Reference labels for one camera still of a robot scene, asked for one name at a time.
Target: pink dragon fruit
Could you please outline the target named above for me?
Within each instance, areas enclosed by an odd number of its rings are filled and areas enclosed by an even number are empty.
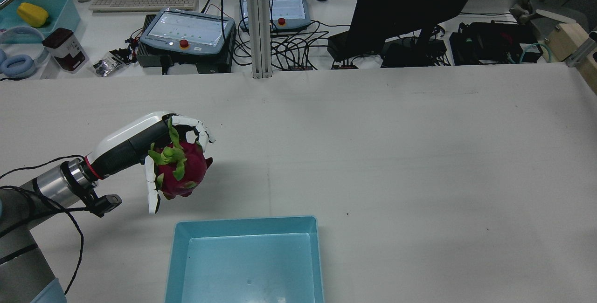
[[[172,143],[165,148],[155,148],[152,144],[147,154],[155,161],[155,182],[164,197],[187,197],[201,183],[213,159],[205,159],[200,144],[181,140],[172,120],[168,121],[168,128]]]

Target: white container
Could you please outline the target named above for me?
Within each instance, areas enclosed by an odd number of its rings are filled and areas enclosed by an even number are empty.
[[[66,71],[74,74],[89,57],[72,30],[57,28],[42,42],[52,58]]]

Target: keyboard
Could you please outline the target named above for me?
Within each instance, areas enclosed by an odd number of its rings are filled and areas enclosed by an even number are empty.
[[[98,12],[158,12],[172,7],[194,10],[198,0],[93,0],[89,10]]]

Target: tablet screen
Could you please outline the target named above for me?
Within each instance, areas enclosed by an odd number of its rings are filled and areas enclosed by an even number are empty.
[[[215,46],[222,38],[222,21],[166,11],[147,35]]]
[[[304,19],[305,7],[303,0],[274,0],[273,5],[269,0],[271,6],[271,19],[277,20],[284,18],[286,20]],[[243,0],[243,18],[248,17],[247,0]]]

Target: teal tray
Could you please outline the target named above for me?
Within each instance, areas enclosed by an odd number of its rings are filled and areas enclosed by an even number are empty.
[[[17,14],[17,7],[21,3],[31,3],[47,10],[49,14],[48,20],[45,25],[38,28],[44,37],[49,36],[49,34],[59,27],[70,29],[74,32],[81,20],[73,0],[13,0],[8,6],[0,10],[0,31],[19,26],[28,27],[27,22],[24,22]],[[22,35],[8,40],[7,43],[40,43],[40,41],[38,37]]]
[[[179,222],[166,303],[324,303],[313,216]]]

